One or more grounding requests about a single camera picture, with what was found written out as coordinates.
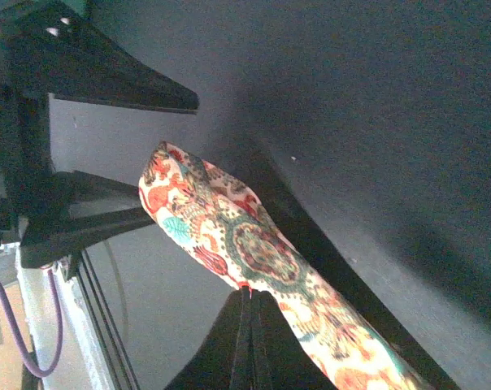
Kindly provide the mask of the floral patterned tie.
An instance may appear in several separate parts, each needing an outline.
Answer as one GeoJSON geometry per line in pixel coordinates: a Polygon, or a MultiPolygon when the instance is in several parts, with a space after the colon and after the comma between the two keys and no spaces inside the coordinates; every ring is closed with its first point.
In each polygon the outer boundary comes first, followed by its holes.
{"type": "Polygon", "coordinates": [[[303,351],[337,388],[428,387],[239,179],[162,142],[141,175],[139,196],[148,215],[207,270],[233,288],[271,294],[303,351]]]}

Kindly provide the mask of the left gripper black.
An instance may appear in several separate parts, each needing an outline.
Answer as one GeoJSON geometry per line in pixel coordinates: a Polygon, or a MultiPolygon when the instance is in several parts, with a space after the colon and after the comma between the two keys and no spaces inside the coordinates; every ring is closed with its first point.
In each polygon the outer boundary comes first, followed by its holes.
{"type": "Polygon", "coordinates": [[[60,1],[0,16],[0,172],[7,225],[28,219],[20,265],[37,269],[150,226],[138,187],[50,169],[48,96],[139,110],[195,112],[198,95],[147,67],[60,1]]]}

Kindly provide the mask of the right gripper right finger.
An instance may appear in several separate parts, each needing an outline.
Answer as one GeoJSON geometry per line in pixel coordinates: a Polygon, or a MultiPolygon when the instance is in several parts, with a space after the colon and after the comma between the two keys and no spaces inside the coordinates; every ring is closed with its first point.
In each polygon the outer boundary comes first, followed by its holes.
{"type": "Polygon", "coordinates": [[[268,292],[252,292],[255,316],[263,331],[263,347],[274,389],[334,389],[307,356],[268,292]]]}

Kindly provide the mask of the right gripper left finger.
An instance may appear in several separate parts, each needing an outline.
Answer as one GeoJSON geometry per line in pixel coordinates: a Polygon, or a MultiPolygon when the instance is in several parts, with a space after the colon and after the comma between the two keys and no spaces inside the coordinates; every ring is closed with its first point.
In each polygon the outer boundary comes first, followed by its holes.
{"type": "Polygon", "coordinates": [[[230,389],[241,312],[242,293],[234,291],[197,352],[165,389],[230,389]]]}

